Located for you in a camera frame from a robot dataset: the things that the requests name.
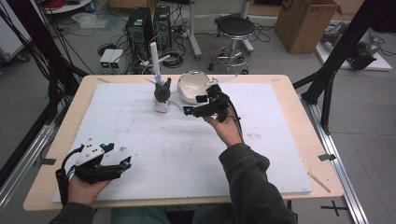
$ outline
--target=metal stool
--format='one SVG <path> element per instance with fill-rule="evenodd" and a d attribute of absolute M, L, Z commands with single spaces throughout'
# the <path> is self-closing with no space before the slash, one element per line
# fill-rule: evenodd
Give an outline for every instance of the metal stool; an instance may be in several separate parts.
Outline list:
<path fill-rule="evenodd" d="M 248 74 L 248 57 L 247 54 L 239 49 L 236 44 L 240 40 L 248 39 L 256 30 L 253 22 L 243 18 L 229 17 L 218 22 L 218 32 L 220 35 L 229 36 L 231 41 L 230 47 L 222 47 L 216 51 L 215 57 L 212 59 L 208 69 L 213 71 L 215 61 L 227 65 L 227 73 L 230 67 L 244 65 L 241 74 Z"/>

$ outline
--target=wooden table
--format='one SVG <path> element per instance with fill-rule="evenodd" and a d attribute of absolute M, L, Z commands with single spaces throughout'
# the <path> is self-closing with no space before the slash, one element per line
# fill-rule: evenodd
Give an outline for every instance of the wooden table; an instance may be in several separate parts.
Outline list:
<path fill-rule="evenodd" d="M 178 80 L 179 75 L 166 75 L 166 77 Z M 62 208 L 60 203 L 52 202 L 53 194 L 57 189 L 54 174 L 61 167 L 64 157 L 67 155 L 76 138 L 78 126 L 91 103 L 96 86 L 99 83 L 146 83 L 145 78 L 152 79 L 152 76 L 84 77 L 47 155 L 47 158 L 56 159 L 56 162 L 54 165 L 43 165 L 40 168 L 35 182 L 23 204 L 25 210 L 39 211 Z M 229 82 L 271 83 L 273 86 L 276 98 L 289 125 L 290 133 L 303 161 L 304 168 L 308 172 L 313 189 L 309 194 L 285 195 L 285 200 L 340 197 L 344 194 L 343 187 L 331 163 L 329 161 L 321 161 L 318 158 L 319 155 L 325 154 L 325 150 L 288 77 L 282 75 L 246 75 Z M 134 200 L 98 202 L 94 207 L 229 203 L 230 201 L 229 197 Z"/>

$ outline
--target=white device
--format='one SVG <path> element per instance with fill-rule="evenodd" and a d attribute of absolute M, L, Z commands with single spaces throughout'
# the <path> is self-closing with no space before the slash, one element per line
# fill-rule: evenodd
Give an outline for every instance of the white device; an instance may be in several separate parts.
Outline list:
<path fill-rule="evenodd" d="M 110 59 L 111 72 L 113 74 L 121 74 L 125 70 L 125 55 L 123 49 L 114 49 Z"/>
<path fill-rule="evenodd" d="M 123 73 L 126 65 L 123 49 L 106 49 L 100 64 L 105 75 Z"/>
<path fill-rule="evenodd" d="M 105 154 L 105 151 L 90 138 L 79 154 L 79 157 L 76 160 L 76 166 L 80 166 L 81 164 L 91 161 L 103 154 Z"/>
<path fill-rule="evenodd" d="M 235 79 L 235 78 L 238 78 L 238 74 L 236 74 L 236 75 L 233 75 L 233 76 L 231 76 L 231 77 L 218 77 L 218 78 L 212 78 L 212 80 L 210 80 L 210 81 L 208 81 L 208 82 L 206 82 L 206 86 L 213 86 L 213 85 L 218 85 L 218 84 L 220 84 L 220 83 L 222 83 L 222 82 L 226 82 L 226 81 L 229 81 L 229 80 L 233 80 L 233 79 Z"/>
<path fill-rule="evenodd" d="M 110 74 L 110 60 L 113 53 L 114 49 L 106 49 L 99 61 L 105 75 Z"/>

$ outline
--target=white bowl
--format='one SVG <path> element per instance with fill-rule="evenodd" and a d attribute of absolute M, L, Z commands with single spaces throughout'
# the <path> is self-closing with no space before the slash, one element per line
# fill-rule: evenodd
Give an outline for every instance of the white bowl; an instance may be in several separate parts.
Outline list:
<path fill-rule="evenodd" d="M 197 104 L 195 96 L 206 95 L 206 83 L 209 77 L 200 71 L 191 70 L 181 75 L 177 83 L 180 98 L 187 103 Z"/>

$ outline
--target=cardboard box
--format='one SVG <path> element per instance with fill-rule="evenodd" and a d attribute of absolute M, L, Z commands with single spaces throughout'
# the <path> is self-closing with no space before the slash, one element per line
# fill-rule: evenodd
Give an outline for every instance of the cardboard box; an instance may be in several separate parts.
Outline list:
<path fill-rule="evenodd" d="M 122 12 L 130 12 L 134 7 L 149 7 L 151 13 L 157 6 L 156 0 L 110 0 L 110 7 Z"/>
<path fill-rule="evenodd" d="M 338 8 L 333 0 L 284 0 L 276 34 L 289 53 L 313 53 Z"/>

